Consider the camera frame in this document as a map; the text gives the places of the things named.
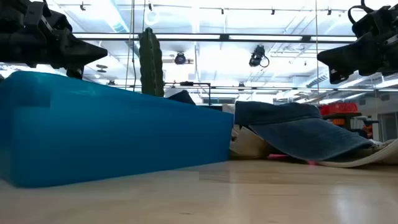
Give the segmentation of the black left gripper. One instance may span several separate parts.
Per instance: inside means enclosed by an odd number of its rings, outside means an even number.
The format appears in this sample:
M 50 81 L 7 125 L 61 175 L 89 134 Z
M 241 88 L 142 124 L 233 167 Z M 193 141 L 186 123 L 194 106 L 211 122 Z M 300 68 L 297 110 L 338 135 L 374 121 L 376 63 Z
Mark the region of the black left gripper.
M 67 17 L 49 9 L 46 1 L 2 0 L 1 62 L 63 67 L 68 77 L 82 80 L 84 66 L 108 51 L 77 39 L 72 30 Z

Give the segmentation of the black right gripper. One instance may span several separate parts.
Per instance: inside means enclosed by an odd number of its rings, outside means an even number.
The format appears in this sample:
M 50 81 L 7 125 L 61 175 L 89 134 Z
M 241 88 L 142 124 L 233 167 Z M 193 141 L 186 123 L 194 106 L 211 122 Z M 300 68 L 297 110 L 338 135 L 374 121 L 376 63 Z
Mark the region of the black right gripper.
M 397 72 L 397 5 L 377 10 L 365 4 L 354 8 L 366 13 L 360 20 L 352 21 L 357 40 L 317 55 L 317 60 L 328 66 L 331 84 L 346 81 L 355 71 L 361 76 L 376 72 L 389 76 Z

